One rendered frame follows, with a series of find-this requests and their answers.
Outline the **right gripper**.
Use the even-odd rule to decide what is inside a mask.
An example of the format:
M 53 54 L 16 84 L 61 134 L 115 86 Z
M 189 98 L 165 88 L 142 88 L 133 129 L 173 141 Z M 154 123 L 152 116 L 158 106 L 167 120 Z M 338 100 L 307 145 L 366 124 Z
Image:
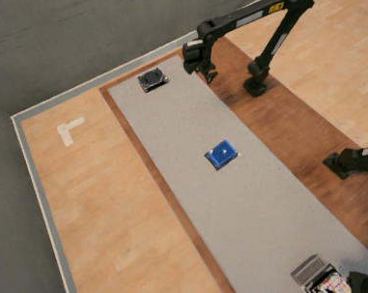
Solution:
M 199 56 L 202 59 L 208 59 L 209 58 L 209 67 L 206 68 L 203 71 L 200 68 L 198 68 L 198 71 L 195 70 L 196 73 L 199 73 L 200 72 L 205 77 L 205 79 L 206 79 L 206 81 L 207 81 L 208 84 L 211 84 L 212 80 L 218 75 L 218 72 L 211 72 L 211 73 L 209 73 L 209 71 L 215 70 L 215 67 L 216 67 L 216 65 L 211 62 L 211 56 L 210 57 L 207 57 L 207 58 L 203 58 L 203 57 L 200 57 Z M 210 82 L 209 82 L 209 80 L 210 80 Z

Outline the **blue grid rack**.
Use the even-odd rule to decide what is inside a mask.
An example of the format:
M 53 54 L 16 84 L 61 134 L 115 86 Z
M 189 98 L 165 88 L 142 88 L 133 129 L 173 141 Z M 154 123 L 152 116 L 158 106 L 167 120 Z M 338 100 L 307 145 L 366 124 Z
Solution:
M 227 160 L 232 158 L 237 153 L 236 149 L 227 140 L 225 140 L 221 144 L 219 144 L 217 147 L 212 149 L 212 154 L 210 152 L 208 152 L 209 158 L 212 160 L 212 162 L 217 167 L 219 167 L 220 165 L 225 163 Z M 224 150 L 226 150 L 225 154 L 223 154 Z

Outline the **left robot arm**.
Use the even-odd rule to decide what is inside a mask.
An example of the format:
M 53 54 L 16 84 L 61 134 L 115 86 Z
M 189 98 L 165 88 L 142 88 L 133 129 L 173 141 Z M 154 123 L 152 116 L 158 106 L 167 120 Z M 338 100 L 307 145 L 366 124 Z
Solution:
M 336 158 L 336 156 L 338 157 Z M 343 179 L 349 178 L 355 171 L 359 173 L 362 173 L 362 171 L 368 172 L 368 148 L 357 150 L 345 148 L 341 154 L 333 152 L 324 160 L 324 163 Z M 353 167 L 352 171 L 349 171 L 351 170 L 350 167 Z

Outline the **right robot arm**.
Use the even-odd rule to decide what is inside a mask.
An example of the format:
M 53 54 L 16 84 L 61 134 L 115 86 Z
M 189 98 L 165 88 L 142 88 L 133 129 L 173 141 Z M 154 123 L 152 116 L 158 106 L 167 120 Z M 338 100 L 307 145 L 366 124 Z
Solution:
M 205 70 L 209 67 L 209 58 L 202 59 L 199 56 L 203 58 L 210 57 L 212 54 L 212 46 L 219 38 L 267 15 L 288 10 L 263 52 L 259 57 L 256 56 L 247 66 L 249 70 L 248 74 L 252 74 L 253 76 L 251 80 L 249 80 L 251 76 L 246 79 L 244 84 L 255 94 L 261 93 L 268 87 L 264 84 L 263 80 L 269 75 L 269 64 L 273 56 L 283 44 L 300 17 L 308 9 L 312 9 L 314 4 L 314 0 L 260 0 L 230 14 L 201 22 L 197 27 L 199 38 L 193 39 L 193 41 L 183 45 L 184 70 L 188 74 L 192 74 L 197 67 L 202 71 Z

